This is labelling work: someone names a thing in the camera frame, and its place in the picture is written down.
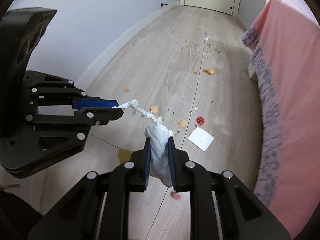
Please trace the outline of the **orange peel pieces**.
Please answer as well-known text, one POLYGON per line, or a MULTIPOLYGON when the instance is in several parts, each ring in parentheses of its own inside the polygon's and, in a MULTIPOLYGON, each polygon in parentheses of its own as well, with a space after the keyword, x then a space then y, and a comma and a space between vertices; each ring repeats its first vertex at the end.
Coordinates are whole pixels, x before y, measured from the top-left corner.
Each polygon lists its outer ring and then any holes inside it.
POLYGON ((215 73, 215 69, 206 69, 206 68, 204 68, 203 71, 208 75, 213 75, 215 73))

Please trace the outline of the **pink candy piece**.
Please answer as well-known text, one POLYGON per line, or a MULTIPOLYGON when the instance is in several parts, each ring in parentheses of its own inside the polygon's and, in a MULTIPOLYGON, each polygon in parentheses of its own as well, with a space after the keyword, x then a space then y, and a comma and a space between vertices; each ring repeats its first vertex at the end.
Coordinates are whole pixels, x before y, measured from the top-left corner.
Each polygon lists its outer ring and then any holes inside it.
POLYGON ((175 199, 175 200, 179 200, 179 199, 182 198, 181 195, 178 194, 178 193, 176 193, 175 191, 172 191, 172 192, 170 193, 170 195, 171 195, 171 197, 172 197, 173 199, 175 199))

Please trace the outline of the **orange cracker piece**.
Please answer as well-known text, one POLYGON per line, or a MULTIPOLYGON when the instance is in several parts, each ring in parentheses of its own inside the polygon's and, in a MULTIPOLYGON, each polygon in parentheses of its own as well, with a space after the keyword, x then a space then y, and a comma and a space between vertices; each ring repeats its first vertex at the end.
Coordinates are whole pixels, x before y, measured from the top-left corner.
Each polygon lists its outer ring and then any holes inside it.
POLYGON ((181 119, 178 123, 179 128, 185 128, 188 125, 188 122, 184 119, 181 119))
POLYGON ((159 112, 158 106, 157 106, 157 105, 151 105, 151 106, 150 106, 150 112, 151 112, 152 114, 158 113, 158 112, 159 112))

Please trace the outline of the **twisted white tissue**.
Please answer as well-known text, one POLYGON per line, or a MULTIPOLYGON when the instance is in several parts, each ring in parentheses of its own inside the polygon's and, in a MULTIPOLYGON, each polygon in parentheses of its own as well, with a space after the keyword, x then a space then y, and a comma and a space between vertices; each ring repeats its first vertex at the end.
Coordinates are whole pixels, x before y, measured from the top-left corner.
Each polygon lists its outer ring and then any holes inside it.
POLYGON ((119 108, 122 110, 130 108, 130 109, 132 109, 132 115, 136 115, 137 113, 139 113, 141 117, 150 119, 154 123, 160 123, 160 124, 163 123, 163 118, 161 116, 156 117, 150 111, 146 111, 145 109, 140 108, 138 105, 138 101, 136 99, 132 99, 132 100, 130 100, 124 104, 121 104, 119 106, 113 106, 113 108, 119 108))

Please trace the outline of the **red candy wrapper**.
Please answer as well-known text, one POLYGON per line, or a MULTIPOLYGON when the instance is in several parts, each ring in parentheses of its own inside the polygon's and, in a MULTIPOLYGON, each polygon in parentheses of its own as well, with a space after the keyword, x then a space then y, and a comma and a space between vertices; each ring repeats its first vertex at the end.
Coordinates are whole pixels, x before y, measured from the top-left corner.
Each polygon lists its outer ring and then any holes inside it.
POLYGON ((203 117, 201 117, 201 116, 198 116, 196 118, 196 122, 197 122, 198 125, 202 126, 205 123, 205 119, 203 117))

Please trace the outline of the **square white paper card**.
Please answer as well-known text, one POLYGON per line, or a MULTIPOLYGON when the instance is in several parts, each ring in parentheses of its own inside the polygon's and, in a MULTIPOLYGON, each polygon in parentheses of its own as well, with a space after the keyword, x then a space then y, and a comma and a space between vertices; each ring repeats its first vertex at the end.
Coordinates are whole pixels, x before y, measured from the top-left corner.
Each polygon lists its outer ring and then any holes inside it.
POLYGON ((204 129, 196 127, 194 131, 189 135, 188 140, 191 141, 200 150, 205 152, 214 141, 214 137, 204 129))

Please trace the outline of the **white plastic bag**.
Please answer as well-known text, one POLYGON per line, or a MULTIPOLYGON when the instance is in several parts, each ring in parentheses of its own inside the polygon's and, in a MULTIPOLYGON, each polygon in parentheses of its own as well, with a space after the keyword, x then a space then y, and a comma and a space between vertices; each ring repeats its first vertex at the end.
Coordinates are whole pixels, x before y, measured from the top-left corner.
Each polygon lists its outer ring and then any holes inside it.
POLYGON ((168 141, 172 132, 157 122, 148 124, 144 134, 150 139, 150 175, 159 179, 167 188, 172 187, 168 157, 168 141))

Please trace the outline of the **pink floral bedsheet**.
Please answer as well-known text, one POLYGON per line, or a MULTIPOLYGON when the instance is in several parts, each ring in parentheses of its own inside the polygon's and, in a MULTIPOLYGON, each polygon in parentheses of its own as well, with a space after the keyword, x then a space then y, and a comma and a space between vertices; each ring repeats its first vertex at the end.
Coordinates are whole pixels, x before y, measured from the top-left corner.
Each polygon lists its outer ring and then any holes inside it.
POLYGON ((319 239, 319 26, 269 0, 242 41, 262 107, 254 194, 292 239, 319 239))

